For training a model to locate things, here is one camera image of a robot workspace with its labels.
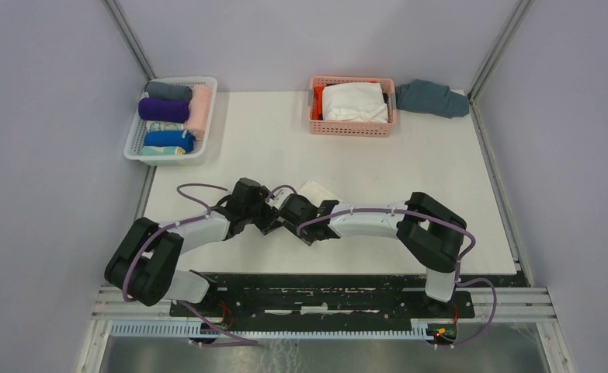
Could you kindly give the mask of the cream towel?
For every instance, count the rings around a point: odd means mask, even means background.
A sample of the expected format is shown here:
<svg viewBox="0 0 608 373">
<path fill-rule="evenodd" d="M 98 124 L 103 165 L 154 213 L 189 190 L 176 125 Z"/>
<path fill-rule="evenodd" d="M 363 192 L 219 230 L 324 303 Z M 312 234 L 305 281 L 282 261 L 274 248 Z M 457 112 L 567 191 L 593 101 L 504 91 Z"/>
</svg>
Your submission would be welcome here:
<svg viewBox="0 0 608 373">
<path fill-rule="evenodd" d="M 312 180 L 306 181 L 297 192 L 306 197 L 315 206 L 319 206 L 324 200 L 341 200 L 340 197 Z"/>
</svg>

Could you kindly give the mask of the purple towel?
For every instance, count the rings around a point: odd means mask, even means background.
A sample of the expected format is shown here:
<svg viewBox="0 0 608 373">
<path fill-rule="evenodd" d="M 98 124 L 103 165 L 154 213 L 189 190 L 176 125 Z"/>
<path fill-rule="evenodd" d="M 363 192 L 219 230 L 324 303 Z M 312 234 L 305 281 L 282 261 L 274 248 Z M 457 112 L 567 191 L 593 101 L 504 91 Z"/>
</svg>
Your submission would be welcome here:
<svg viewBox="0 0 608 373">
<path fill-rule="evenodd" d="M 144 120 L 185 123 L 189 119 L 189 104 L 182 100 L 163 100 L 144 97 L 137 106 L 139 116 Z"/>
</svg>

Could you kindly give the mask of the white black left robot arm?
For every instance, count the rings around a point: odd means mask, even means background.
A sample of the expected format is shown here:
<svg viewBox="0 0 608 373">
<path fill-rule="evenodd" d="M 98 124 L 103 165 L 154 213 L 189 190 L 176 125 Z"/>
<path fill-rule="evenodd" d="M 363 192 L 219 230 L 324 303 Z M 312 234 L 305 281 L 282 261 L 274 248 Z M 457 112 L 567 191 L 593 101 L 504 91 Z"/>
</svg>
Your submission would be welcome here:
<svg viewBox="0 0 608 373">
<path fill-rule="evenodd" d="M 230 240 L 248 225 L 270 233 L 278 226 L 270 198 L 266 186 L 243 177 L 215 205 L 205 204 L 200 215 L 166 223 L 138 218 L 107 263 L 104 278 L 127 302 L 153 306 L 163 299 L 185 301 L 198 315 L 211 315 L 219 303 L 211 280 L 193 270 L 178 270 L 180 256 Z"/>
</svg>

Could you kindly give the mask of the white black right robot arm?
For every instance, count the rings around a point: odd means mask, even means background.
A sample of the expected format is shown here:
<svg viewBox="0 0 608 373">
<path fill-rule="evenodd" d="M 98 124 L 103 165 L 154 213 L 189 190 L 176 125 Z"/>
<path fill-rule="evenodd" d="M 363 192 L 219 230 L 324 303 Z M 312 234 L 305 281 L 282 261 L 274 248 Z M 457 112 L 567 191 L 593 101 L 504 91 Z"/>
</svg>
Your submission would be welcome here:
<svg viewBox="0 0 608 373">
<path fill-rule="evenodd" d="M 422 304 L 433 317 L 453 308 L 460 262 L 476 243 L 462 217 L 423 192 L 384 205 L 340 200 L 315 205 L 292 193 L 278 206 L 276 220 L 308 245 L 353 236 L 399 241 L 426 269 Z"/>
</svg>

